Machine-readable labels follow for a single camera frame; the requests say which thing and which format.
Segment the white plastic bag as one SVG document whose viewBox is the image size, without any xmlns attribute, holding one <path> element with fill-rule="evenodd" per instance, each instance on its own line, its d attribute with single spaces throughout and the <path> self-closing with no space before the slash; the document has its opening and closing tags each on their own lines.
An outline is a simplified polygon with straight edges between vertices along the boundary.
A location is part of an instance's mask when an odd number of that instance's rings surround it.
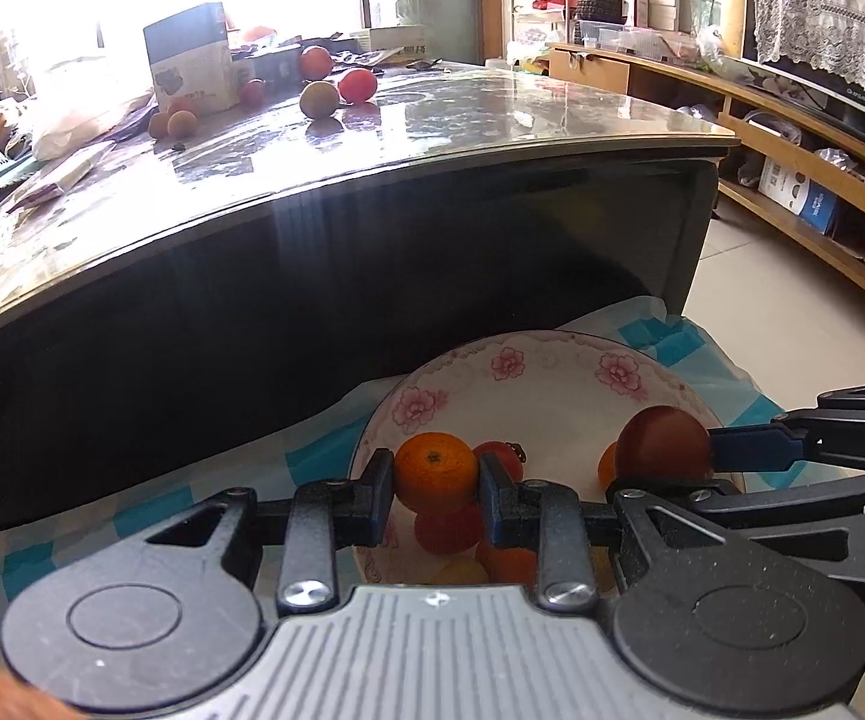
<svg viewBox="0 0 865 720">
<path fill-rule="evenodd" d="M 119 125 L 146 104 L 151 91 L 136 94 L 67 93 L 29 104 L 32 157 L 38 163 L 61 160 Z"/>
</svg>

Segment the dark glass-top coffee table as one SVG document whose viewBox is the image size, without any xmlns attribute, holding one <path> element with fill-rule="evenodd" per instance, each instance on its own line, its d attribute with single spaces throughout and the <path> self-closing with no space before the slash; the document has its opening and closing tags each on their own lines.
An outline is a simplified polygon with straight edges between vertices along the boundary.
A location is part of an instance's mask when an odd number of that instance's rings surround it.
<svg viewBox="0 0 865 720">
<path fill-rule="evenodd" d="M 291 426 L 460 344 L 684 303 L 727 128 L 454 68 L 223 114 L 0 206 L 0 530 Z"/>
</svg>

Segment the small red fruit on table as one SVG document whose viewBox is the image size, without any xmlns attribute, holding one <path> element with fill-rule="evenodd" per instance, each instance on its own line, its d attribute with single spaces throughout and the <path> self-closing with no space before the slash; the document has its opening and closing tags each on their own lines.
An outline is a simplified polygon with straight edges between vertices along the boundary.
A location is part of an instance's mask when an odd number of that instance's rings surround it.
<svg viewBox="0 0 865 720">
<path fill-rule="evenodd" d="M 265 103 L 265 83 L 259 78 L 250 78 L 238 89 L 238 96 L 244 109 L 259 109 Z"/>
</svg>

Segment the yellow fruit on table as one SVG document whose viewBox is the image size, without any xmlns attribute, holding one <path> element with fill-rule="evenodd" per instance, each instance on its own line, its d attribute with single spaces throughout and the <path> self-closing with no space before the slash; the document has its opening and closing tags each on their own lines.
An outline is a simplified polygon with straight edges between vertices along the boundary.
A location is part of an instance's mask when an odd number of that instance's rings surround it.
<svg viewBox="0 0 865 720">
<path fill-rule="evenodd" d="M 330 82 L 307 83 L 299 96 L 299 109 L 311 121 L 330 119 L 340 107 L 340 93 Z"/>
</svg>

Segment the white floral rimmed bowl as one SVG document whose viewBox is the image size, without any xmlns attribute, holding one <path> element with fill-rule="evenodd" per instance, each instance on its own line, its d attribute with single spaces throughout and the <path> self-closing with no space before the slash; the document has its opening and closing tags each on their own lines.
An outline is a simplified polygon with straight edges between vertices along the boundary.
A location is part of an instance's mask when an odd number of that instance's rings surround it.
<svg viewBox="0 0 865 720">
<path fill-rule="evenodd" d="M 351 460 L 361 475 L 374 450 L 416 434 L 447 433 L 470 447 L 508 440 L 525 476 L 603 497 L 597 466 L 621 429 L 649 406 L 675 406 L 720 424 L 695 388 L 644 353 L 587 333 L 510 333 L 447 351 L 408 374 L 366 422 Z"/>
</svg>

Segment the yellow-green small fruit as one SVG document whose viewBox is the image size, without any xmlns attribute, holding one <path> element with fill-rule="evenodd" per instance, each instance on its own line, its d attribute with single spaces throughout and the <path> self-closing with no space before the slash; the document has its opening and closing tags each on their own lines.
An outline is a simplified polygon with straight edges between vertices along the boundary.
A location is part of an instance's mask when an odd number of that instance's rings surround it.
<svg viewBox="0 0 865 720">
<path fill-rule="evenodd" d="M 442 587 L 470 587 L 470 585 L 485 585 L 489 582 L 489 574 L 485 566 L 475 557 L 457 556 L 446 566 L 439 569 L 431 578 L 431 585 Z"/>
</svg>

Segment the orange fruit on table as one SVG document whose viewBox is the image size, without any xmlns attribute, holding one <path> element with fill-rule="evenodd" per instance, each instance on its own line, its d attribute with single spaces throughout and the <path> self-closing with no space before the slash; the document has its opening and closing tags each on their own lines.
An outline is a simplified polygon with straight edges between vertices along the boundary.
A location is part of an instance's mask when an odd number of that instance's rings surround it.
<svg viewBox="0 0 865 720">
<path fill-rule="evenodd" d="M 299 55 L 299 71 L 306 82 L 320 82 L 334 71 L 334 59 L 325 47 L 304 47 Z"/>
</svg>

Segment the grey white carton box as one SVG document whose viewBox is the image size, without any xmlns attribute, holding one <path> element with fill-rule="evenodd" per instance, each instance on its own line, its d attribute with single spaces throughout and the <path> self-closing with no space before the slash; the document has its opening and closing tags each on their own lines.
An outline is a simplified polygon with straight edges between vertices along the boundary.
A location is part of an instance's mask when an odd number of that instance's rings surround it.
<svg viewBox="0 0 865 720">
<path fill-rule="evenodd" d="M 211 115 L 238 104 L 221 2 L 166 16 L 143 29 L 143 37 L 161 112 L 185 106 L 195 115 Z"/>
</svg>

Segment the small round orange mandarin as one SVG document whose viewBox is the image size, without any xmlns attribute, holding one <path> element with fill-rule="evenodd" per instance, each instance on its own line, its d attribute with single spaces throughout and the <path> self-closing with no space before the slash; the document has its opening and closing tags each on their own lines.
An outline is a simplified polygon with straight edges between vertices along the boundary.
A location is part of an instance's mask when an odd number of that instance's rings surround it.
<svg viewBox="0 0 865 720">
<path fill-rule="evenodd" d="M 394 481 L 398 500 L 415 514 L 453 514 L 475 500 L 478 460 L 452 434 L 416 434 L 395 452 Z"/>
</svg>

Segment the small peach fruit on table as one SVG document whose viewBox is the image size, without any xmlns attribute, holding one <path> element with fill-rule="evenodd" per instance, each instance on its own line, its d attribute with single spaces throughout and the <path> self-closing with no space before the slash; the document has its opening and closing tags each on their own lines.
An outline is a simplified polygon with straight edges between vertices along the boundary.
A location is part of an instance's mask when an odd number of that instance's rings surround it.
<svg viewBox="0 0 865 720">
<path fill-rule="evenodd" d="M 156 114 L 151 115 L 148 124 L 149 137 L 153 138 L 153 140 L 166 138 L 169 135 L 167 124 L 169 124 L 169 114 L 167 112 L 156 112 Z"/>
</svg>

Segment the dark red passion fruit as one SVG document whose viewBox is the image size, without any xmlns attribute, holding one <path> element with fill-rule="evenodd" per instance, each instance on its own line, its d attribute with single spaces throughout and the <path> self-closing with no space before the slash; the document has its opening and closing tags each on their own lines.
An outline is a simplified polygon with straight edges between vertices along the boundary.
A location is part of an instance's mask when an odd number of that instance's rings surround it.
<svg viewBox="0 0 865 720">
<path fill-rule="evenodd" d="M 649 406 L 623 427 L 616 442 L 616 475 L 706 479 L 712 476 L 711 436 L 686 411 Z"/>
</svg>

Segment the blue white box on shelf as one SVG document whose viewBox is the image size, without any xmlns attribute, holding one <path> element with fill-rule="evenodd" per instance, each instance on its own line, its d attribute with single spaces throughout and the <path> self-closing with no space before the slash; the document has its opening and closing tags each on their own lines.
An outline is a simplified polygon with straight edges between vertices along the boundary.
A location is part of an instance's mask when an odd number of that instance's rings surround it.
<svg viewBox="0 0 865 720">
<path fill-rule="evenodd" d="M 839 199 L 829 188 L 805 176 L 803 172 L 784 167 L 766 158 L 759 176 L 758 192 L 805 221 L 823 236 L 833 234 Z"/>
</svg>

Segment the large orange mandarin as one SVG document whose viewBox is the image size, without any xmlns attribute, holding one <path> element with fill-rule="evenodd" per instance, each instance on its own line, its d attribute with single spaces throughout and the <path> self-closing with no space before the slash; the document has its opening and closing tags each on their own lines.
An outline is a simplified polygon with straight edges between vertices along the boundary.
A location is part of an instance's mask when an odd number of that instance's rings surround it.
<svg viewBox="0 0 865 720">
<path fill-rule="evenodd" d="M 487 539 L 481 539 L 476 546 L 475 559 L 485 569 L 489 582 L 535 589 L 538 566 L 535 551 L 527 548 L 496 548 Z"/>
</svg>

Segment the red tomato with stem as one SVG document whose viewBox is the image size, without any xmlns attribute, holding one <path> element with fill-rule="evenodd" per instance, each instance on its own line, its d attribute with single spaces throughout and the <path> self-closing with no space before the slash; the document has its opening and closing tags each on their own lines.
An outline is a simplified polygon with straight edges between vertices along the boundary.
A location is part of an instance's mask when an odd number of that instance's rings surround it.
<svg viewBox="0 0 865 720">
<path fill-rule="evenodd" d="M 483 455 L 494 455 L 497 460 L 503 463 L 506 473 L 514 483 L 520 483 L 524 479 L 527 454 L 519 444 L 507 442 L 507 440 L 490 440 L 476 445 L 473 453 L 478 458 L 483 457 Z"/>
</svg>

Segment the blue white checkered cloth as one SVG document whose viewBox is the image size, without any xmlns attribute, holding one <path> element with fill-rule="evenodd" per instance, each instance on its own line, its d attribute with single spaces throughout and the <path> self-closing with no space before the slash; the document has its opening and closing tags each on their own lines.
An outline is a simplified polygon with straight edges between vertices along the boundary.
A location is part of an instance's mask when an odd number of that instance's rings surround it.
<svg viewBox="0 0 865 720">
<path fill-rule="evenodd" d="M 0 668 L 88 718 L 848 718 L 865 387 L 781 413 L 631 299 L 0 533 Z"/>
</svg>

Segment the wooden tv cabinet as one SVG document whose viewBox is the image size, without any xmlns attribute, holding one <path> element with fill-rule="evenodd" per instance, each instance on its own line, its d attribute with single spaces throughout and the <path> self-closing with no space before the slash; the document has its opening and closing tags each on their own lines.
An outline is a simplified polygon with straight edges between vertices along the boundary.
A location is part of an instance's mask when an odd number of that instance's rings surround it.
<svg viewBox="0 0 865 720">
<path fill-rule="evenodd" d="M 737 135 L 720 168 L 719 192 L 865 291 L 865 138 L 755 85 L 631 52 L 556 44 L 549 75 L 667 107 L 700 110 Z M 758 192 L 766 158 L 829 188 L 839 199 L 831 236 L 823 236 Z"/>
</svg>

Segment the oval orange mandarin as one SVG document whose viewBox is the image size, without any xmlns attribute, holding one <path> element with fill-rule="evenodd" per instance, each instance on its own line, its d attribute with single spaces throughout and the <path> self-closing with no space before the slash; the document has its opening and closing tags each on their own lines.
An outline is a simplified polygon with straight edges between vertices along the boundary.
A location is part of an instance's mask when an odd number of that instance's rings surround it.
<svg viewBox="0 0 865 720">
<path fill-rule="evenodd" d="M 599 486 L 602 491 L 610 488 L 618 476 L 618 472 L 616 472 L 616 449 L 618 449 L 618 444 L 611 442 L 603 450 L 600 457 L 599 466 L 597 466 L 597 478 L 599 478 Z"/>
</svg>

